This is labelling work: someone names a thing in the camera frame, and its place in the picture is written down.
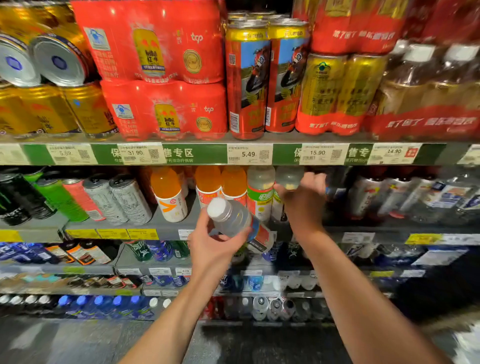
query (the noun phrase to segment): white bottle cap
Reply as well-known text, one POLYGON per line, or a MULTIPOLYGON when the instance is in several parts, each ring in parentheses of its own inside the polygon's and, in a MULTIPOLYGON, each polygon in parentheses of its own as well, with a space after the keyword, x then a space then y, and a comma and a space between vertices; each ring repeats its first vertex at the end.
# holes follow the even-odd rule
POLYGON ((468 62, 475 58, 479 51, 479 46, 466 46, 464 44, 453 44, 445 53, 446 61, 464 61, 468 62))
POLYGON ((207 207, 207 214, 213 221, 224 221, 232 212, 232 204, 221 197, 213 198, 207 207))
POLYGON ((395 47, 390 52, 390 54, 404 54, 408 48, 408 40, 406 39, 399 39, 395 43, 395 47))
POLYGON ((158 306, 158 298, 154 297, 150 299, 150 302, 148 303, 150 307, 157 307, 158 306))
POLYGON ((404 61, 410 62, 427 62, 432 58, 435 46, 429 44, 410 44, 405 55, 404 61))

